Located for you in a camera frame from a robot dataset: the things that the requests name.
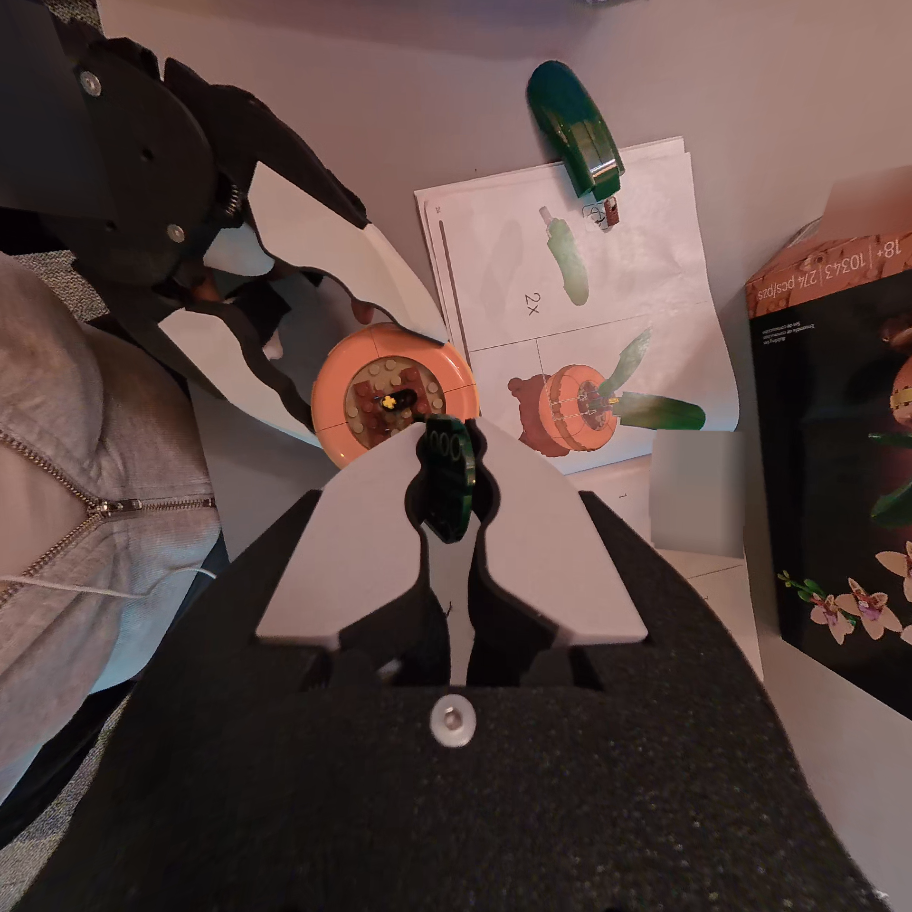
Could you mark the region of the person's grey hoodie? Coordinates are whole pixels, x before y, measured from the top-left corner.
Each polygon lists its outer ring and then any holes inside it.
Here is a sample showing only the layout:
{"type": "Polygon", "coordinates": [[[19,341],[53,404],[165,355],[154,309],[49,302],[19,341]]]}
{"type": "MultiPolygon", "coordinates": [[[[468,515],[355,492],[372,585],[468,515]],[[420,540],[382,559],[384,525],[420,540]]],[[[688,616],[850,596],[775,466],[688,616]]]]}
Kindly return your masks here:
{"type": "Polygon", "coordinates": [[[220,533],[188,397],[1,257],[1,794],[151,659],[220,533]]]}

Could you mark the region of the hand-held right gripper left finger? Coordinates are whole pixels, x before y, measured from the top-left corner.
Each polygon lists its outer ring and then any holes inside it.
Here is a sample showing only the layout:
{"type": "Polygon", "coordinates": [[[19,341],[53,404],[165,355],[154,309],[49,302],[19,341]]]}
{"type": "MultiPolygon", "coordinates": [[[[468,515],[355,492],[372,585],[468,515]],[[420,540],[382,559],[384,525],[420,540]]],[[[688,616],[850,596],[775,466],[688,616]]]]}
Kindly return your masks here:
{"type": "Polygon", "coordinates": [[[407,510],[424,426],[410,426],[331,479],[257,626],[263,642],[351,648],[370,618],[428,584],[427,538],[407,510]]]}

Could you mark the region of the green toy brick leaf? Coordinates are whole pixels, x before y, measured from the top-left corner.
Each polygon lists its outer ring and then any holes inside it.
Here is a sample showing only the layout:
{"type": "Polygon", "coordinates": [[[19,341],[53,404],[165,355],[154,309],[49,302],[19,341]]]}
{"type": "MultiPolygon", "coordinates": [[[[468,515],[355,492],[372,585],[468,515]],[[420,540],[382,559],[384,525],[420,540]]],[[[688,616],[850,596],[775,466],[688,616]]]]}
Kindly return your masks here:
{"type": "Polygon", "coordinates": [[[625,166],[593,98],[565,63],[548,60],[531,74],[526,98],[542,134],[566,167],[576,196],[603,204],[605,226],[619,223],[617,193],[625,166]]]}
{"type": "Polygon", "coordinates": [[[425,479],[425,522],[440,541],[461,541],[468,530],[476,484],[476,459],[467,426],[451,416],[431,416],[417,448],[425,479]]]}

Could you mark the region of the white instruction booklet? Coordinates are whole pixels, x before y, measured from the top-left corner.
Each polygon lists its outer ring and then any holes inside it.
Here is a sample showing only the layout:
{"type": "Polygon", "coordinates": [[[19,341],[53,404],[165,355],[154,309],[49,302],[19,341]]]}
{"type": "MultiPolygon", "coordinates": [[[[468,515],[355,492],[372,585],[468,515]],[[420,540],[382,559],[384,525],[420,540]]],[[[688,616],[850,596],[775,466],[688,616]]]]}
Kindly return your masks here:
{"type": "Polygon", "coordinates": [[[417,190],[482,414],[670,557],[762,677],[736,379],[682,138],[621,152],[619,194],[540,165],[417,190]]]}

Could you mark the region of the dark orchid print box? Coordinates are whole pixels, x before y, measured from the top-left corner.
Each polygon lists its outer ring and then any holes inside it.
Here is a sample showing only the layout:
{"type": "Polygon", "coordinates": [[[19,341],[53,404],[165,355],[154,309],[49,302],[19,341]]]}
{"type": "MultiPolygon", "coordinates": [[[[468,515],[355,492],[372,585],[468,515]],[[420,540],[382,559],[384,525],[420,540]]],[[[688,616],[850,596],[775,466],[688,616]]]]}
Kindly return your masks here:
{"type": "Polygon", "coordinates": [[[909,719],[910,166],[836,183],[745,293],[781,635],[909,719]]]}

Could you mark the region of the toy brick flower pot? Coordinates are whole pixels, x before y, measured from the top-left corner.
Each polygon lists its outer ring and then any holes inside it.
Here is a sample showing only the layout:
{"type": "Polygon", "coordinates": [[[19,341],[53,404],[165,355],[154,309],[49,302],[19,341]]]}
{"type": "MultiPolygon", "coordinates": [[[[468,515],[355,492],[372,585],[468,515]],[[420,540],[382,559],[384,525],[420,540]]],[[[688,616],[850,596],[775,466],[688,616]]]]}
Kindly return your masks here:
{"type": "Polygon", "coordinates": [[[367,326],[331,350],[311,407],[316,437],[339,469],[413,424],[481,414],[472,371],[457,349],[392,323],[367,326]]]}

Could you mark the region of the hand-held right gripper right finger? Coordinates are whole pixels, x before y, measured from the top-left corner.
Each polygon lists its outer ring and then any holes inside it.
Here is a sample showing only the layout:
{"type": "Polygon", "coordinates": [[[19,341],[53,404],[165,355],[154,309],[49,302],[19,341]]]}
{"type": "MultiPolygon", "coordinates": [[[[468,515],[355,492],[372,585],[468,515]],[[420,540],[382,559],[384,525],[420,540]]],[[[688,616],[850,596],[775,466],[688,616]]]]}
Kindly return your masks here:
{"type": "Polygon", "coordinates": [[[485,418],[469,580],[475,633],[503,650],[638,643],[646,626],[574,485],[485,418]]]}

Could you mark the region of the grey desk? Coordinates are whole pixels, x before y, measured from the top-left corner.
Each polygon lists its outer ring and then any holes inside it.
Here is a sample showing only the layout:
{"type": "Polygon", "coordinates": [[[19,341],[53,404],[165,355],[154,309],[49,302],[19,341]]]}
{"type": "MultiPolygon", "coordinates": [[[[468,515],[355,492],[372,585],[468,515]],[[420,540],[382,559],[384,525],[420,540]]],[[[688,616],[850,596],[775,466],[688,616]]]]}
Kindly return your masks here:
{"type": "Polygon", "coordinates": [[[846,848],[910,910],[910,721],[779,636],[746,280],[834,183],[910,164],[910,2],[99,2],[107,34],[293,126],[434,290],[414,191],[546,162],[525,100],[568,64],[620,147],[681,136],[746,439],[767,689],[846,848]]]}

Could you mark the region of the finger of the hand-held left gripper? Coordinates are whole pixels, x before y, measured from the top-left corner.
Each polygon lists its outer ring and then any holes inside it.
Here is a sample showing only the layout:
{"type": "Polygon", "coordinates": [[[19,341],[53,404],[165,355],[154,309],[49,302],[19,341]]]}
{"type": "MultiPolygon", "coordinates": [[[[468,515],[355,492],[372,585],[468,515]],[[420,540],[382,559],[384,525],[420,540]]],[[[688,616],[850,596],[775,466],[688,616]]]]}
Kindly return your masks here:
{"type": "Polygon", "coordinates": [[[376,225],[357,227],[261,162],[247,200],[270,256],[331,276],[352,298],[379,308],[405,330],[448,342],[425,284],[376,225]]]}
{"type": "Polygon", "coordinates": [[[159,328],[212,387],[237,409],[316,448],[309,404],[269,360],[249,319],[234,304],[208,303],[167,315],[159,328]]]}

